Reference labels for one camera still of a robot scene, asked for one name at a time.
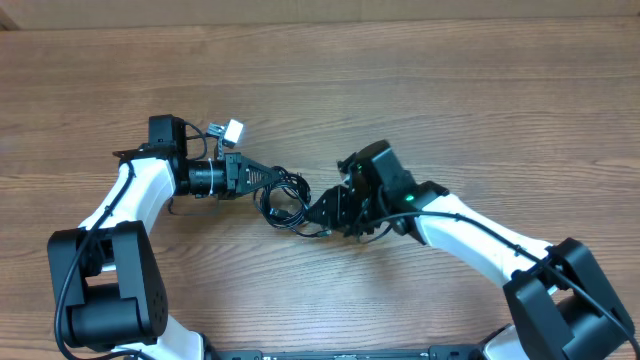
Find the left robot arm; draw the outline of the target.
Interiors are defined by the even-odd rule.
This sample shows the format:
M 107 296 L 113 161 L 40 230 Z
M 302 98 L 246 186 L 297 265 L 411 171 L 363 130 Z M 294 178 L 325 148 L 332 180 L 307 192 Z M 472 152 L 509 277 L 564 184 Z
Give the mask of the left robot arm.
M 55 296 L 54 336 L 67 359 L 88 348 L 100 359 L 214 359 L 206 336 L 169 313 L 168 297 L 149 240 L 175 196 L 235 199 L 281 179 L 277 170 L 233 147 L 241 123 L 199 132 L 217 139 L 213 158 L 190 158 L 189 122 L 174 115 L 149 119 L 147 142 L 118 151 L 118 179 L 99 208 L 78 227 L 54 232 L 47 253 Z

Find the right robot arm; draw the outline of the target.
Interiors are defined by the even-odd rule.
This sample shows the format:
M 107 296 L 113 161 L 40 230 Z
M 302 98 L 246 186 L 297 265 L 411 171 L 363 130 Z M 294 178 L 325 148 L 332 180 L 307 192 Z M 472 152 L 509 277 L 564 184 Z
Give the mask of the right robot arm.
M 447 188 L 417 183 L 381 140 L 338 162 L 341 184 L 308 210 L 308 221 L 345 236 L 382 224 L 475 269 L 505 296 L 510 325 L 479 352 L 484 359 L 604 359 L 639 347 L 633 320 L 591 251 L 521 235 L 467 206 Z

